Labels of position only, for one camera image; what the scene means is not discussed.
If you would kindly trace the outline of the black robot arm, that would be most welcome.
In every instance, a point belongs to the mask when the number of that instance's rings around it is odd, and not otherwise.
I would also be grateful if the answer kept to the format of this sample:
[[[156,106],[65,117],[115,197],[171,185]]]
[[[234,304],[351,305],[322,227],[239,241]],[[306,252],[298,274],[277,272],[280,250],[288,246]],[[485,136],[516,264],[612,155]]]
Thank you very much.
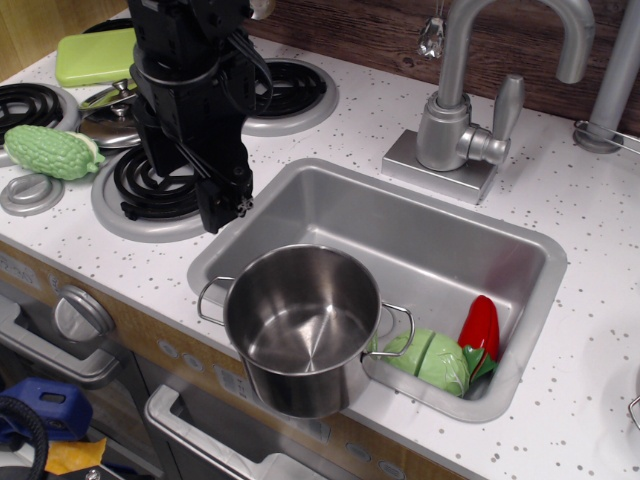
[[[131,1],[136,36],[134,114],[155,172],[188,164],[203,227],[211,233],[242,217],[253,173],[242,141],[246,120],[270,104],[273,82],[243,24],[251,1]],[[267,98],[257,100],[262,83]]]

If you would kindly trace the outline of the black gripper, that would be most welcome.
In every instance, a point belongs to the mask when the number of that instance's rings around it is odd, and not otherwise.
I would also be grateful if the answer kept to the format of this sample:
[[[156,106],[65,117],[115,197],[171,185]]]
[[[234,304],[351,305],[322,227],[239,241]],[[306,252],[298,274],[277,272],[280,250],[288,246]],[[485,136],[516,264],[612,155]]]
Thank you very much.
[[[144,97],[134,119],[156,172],[165,176],[190,165],[197,174],[196,198],[203,227],[218,233],[253,207],[253,173],[242,128],[251,97]]]

